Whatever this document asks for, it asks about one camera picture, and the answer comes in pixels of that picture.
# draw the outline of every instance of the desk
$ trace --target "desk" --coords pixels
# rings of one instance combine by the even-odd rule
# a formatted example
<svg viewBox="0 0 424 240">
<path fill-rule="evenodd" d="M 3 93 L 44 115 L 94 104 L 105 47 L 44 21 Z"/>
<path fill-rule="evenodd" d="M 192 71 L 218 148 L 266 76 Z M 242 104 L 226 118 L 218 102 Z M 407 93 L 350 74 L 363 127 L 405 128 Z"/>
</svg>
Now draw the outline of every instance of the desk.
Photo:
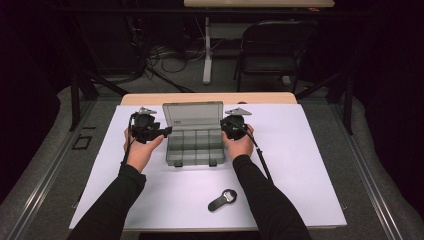
<svg viewBox="0 0 424 240">
<path fill-rule="evenodd" d="M 291 93 L 197 93 L 131 94 L 123 98 L 122 105 L 117 107 L 112 118 L 70 228 L 75 227 L 115 179 L 124 155 L 123 129 L 130 114 L 140 106 L 157 110 L 156 121 L 164 127 L 166 121 L 158 104 L 175 100 L 221 100 L 225 103 L 224 110 L 241 106 L 252 112 L 252 116 L 246 116 L 246 122 L 255 128 L 256 141 L 263 150 L 274 183 L 291 199 L 305 224 L 310 228 L 346 225 L 302 107 L 296 104 Z M 249 104 L 234 104 L 239 101 Z M 147 176 L 146 187 L 128 213 L 125 230 L 257 229 L 229 159 L 217 167 L 170 167 L 165 161 L 166 145 L 167 139 L 154 151 L 143 171 Z M 252 154 L 252 161 L 262 170 L 256 153 Z M 227 188 L 238 193 L 237 201 L 209 212 L 209 202 Z"/>
<path fill-rule="evenodd" d="M 184 0 L 186 7 L 202 8 L 326 8 L 333 7 L 333 0 Z M 203 84 L 211 83 L 212 55 L 211 32 L 209 17 L 205 21 L 205 67 L 203 70 Z"/>
</svg>

